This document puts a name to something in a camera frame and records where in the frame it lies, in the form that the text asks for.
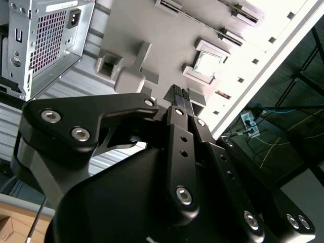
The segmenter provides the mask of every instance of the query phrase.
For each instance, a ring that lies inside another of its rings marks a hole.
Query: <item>silver metal sheet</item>
[[[0,0],[0,25],[8,24],[9,22],[9,8],[8,2]]]

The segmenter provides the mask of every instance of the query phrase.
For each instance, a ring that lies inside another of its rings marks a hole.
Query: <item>cardboard box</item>
[[[26,237],[30,231],[30,226],[19,220],[9,217],[0,221],[0,243],[25,243]],[[45,235],[34,231],[31,242],[43,243]]]

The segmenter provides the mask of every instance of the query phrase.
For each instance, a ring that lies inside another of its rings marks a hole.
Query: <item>yellow cable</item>
[[[321,109],[321,110],[315,112],[313,115],[316,115],[316,114],[320,113],[320,112],[323,111],[323,110],[324,110],[324,109]],[[291,129],[295,128],[296,126],[300,125],[301,123],[307,121],[307,120],[310,119],[313,115],[310,115],[310,116],[306,117],[305,119],[301,120],[300,122],[298,122],[297,124],[293,125],[291,128],[289,128],[289,129],[287,130],[287,132],[290,131]],[[275,143],[272,145],[272,147],[268,150],[267,154],[265,155],[265,157],[264,157],[264,159],[263,159],[263,161],[262,161],[262,164],[260,165],[260,169],[262,169],[262,167],[263,167],[263,165],[264,165],[264,162],[265,162],[265,160],[268,158],[269,153],[271,152],[271,150],[272,150],[272,149],[277,145],[277,143],[280,142],[280,141],[281,141],[281,138],[278,138],[278,139],[275,141]]]

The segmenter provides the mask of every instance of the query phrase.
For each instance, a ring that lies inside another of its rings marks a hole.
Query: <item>gray wall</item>
[[[310,170],[306,170],[281,189],[315,225],[316,238],[312,243],[323,243],[324,187],[322,187]]]

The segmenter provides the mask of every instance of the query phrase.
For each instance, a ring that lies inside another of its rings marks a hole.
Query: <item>blue cable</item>
[[[277,113],[277,114],[288,114],[288,113],[292,113],[296,110],[287,110],[287,111],[277,111],[277,110],[269,110],[269,109],[266,109],[264,107],[262,107],[262,109],[265,109],[267,111],[270,111],[270,112],[273,112],[273,113]]]
[[[265,110],[270,111],[270,112],[273,112],[273,113],[277,113],[277,114],[288,114],[288,113],[292,113],[292,112],[296,111],[296,110],[287,110],[287,111],[270,110],[270,109],[267,109],[267,108],[262,107],[262,106],[260,106],[260,108],[265,109]]]

